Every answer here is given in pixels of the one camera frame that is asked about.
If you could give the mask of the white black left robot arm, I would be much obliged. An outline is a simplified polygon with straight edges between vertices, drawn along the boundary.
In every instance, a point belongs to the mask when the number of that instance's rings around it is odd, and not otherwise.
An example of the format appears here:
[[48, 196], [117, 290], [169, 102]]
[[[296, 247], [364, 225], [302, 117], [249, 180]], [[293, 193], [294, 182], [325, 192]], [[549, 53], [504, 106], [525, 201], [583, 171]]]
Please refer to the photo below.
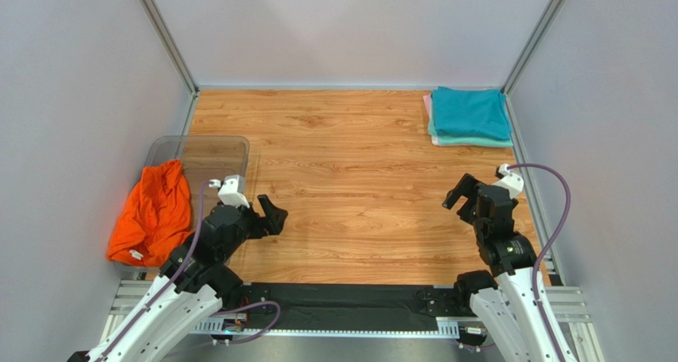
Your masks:
[[280, 234], [289, 216], [268, 196], [257, 199], [263, 213], [245, 204], [216, 205], [171, 251], [123, 322], [99, 345], [69, 359], [160, 361], [206, 318], [254, 309], [254, 303], [245, 301], [243, 280], [226, 262], [247, 240]]

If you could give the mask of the teal blue t-shirt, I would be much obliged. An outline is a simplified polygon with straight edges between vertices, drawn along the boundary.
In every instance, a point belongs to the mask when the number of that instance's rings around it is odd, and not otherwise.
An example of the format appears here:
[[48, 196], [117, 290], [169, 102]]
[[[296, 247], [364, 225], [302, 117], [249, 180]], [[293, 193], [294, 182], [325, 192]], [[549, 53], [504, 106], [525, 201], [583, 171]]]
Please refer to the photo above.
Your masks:
[[507, 142], [512, 128], [499, 89], [458, 90], [438, 87], [430, 93], [432, 133], [441, 138]]

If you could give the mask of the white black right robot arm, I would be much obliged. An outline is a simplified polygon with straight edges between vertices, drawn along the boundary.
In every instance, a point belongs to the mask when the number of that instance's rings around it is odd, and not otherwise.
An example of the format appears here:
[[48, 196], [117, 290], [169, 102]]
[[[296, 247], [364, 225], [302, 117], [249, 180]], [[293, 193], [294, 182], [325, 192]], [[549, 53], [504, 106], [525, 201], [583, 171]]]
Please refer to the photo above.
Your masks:
[[486, 184], [469, 173], [447, 193], [442, 206], [465, 198], [458, 217], [474, 231], [485, 271], [459, 274], [462, 304], [489, 331], [507, 361], [575, 361], [546, 295], [541, 258], [512, 217], [524, 179], [502, 165]]

